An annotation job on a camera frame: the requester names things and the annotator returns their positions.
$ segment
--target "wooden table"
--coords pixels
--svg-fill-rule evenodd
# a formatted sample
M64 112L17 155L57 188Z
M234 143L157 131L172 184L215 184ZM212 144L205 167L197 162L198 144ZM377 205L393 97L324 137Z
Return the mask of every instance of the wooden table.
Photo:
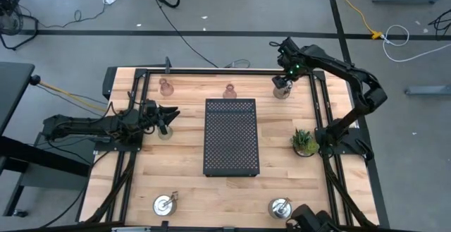
M127 108L127 91L132 86L134 72L134 68L117 70L110 99L116 110ZM175 92L170 97L163 97L159 92L161 77L174 86ZM160 140L157 134L144 136L132 179L127 225L160 226L167 220L169 226L284 228L285 221L275 220L267 212L268 203L277 197L289 197L293 209L307 204L314 212L329 211L320 156L298 157L290 144L296 128L313 132L316 127L309 79L299 79L290 97L279 100L273 96L271 78L269 75L151 75L148 99L162 106L178 106L181 113L171 124L174 134L170 140ZM205 99L221 98L228 83L234 84L238 98L255 98L257 103L260 174L255 178L207 178L202 173ZM343 117L352 108L346 83L327 73L326 83L333 115ZM323 107L321 111L326 126L326 111ZM117 156L117 152L106 155L92 169L81 221L90 217L109 193ZM357 155L341 158L349 194L367 218L378 224L364 160ZM165 217L155 215L152 209L155 198L175 190L179 192L177 212ZM343 224L341 199L336 191L335 194ZM121 201L116 203L113 217L117 219Z

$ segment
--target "small plant pot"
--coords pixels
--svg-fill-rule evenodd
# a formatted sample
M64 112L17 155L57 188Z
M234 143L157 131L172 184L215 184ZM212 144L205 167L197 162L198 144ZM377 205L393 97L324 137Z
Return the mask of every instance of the small plant pot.
M303 152L299 152L299 151L296 150L295 146L293 146L293 151L295 151L295 154L297 154L298 156L301 156L301 157L311 157L311 156L314 155L314 153L313 154L306 154L306 153L303 153Z

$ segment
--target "yellow cable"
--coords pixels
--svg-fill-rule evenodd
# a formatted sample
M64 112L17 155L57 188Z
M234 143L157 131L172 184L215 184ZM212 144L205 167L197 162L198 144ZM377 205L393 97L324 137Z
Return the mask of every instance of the yellow cable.
M83 103L84 105L88 106L89 108L97 109L97 110L103 111L103 112L106 111L106 109L101 108L101 107L99 107L99 106L95 106L95 105L89 104L89 103L83 101L82 99L80 99L80 98L78 98L78 97L76 97L76 96L74 96L74 95L71 95L71 94L70 94L69 92L67 92L67 91L64 91L64 90L62 90L62 89L59 89L59 88L54 87L54 86L52 86L52 85L49 85L49 84L47 84L47 83L44 83L44 82L42 82L42 81L40 81L39 84L40 84L41 86L47 87L47 88L49 88L49 89L51 89L51 90L53 90L53 91L57 91L57 92L63 93L63 94L65 94L65 95L69 96L70 98L74 99L75 101Z
M360 16L362 17L362 20L364 21L364 24L365 24L366 28L368 28L368 30L371 32L371 34L373 34L373 36L372 36L371 38L373 38L373 39L378 39L381 35L383 35L382 32L377 32L377 31L372 30L372 29L369 27L368 23L366 22L365 15L364 15L357 7L355 7L349 0L345 0L345 1L346 1L347 4L349 4L349 5L350 5L357 13L360 14Z

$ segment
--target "gray concrete floor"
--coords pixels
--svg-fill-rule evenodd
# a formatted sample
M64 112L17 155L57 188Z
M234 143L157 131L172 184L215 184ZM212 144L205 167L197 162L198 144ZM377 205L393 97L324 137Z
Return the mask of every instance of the gray concrete floor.
M371 0L352 0L374 29L405 25L422 34L427 22L449 9L451 0L435 5L374 5ZM346 33L366 33L360 17L343 0L337 0ZM46 25L73 19L80 9L84 17L101 10L101 0L21 0ZM177 9L165 7L180 30L335 32L328 0L182 0ZM153 0L118 0L96 20L76 23L67 30L171 30ZM7 37L17 42L23 36ZM252 68L276 67L277 51L268 46L281 37L186 37L205 57L224 66L248 59ZM337 39L295 40L298 45L317 44L342 59ZM392 228L446 231L451 211L451 151L448 122L451 100L447 97L407 97L408 85L449 84L450 49L407 63L389 61L381 41L348 40L352 61L375 74L388 93L388 101L367 116L381 187ZM407 58L446 42L410 42L390 48L396 58ZM33 63L44 81L71 92L97 99L108 66L162 63L169 56L174 66L208 67L179 37L63 36L42 35L18 51L0 48L2 61ZM54 114L92 116L35 87L29 87L5 135L34 142L42 120ZM18 175L1 175L0 208L6 204ZM0 230L35 228L65 209L77 196L73 190L26 188L18 207L30 215L20 219L0 217ZM72 224L78 206L57 224Z

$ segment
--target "black perforated metal box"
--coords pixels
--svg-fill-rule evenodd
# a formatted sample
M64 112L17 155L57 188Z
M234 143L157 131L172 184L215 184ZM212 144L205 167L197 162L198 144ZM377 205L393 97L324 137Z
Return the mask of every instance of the black perforated metal box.
M255 99L207 99L204 175L260 173Z

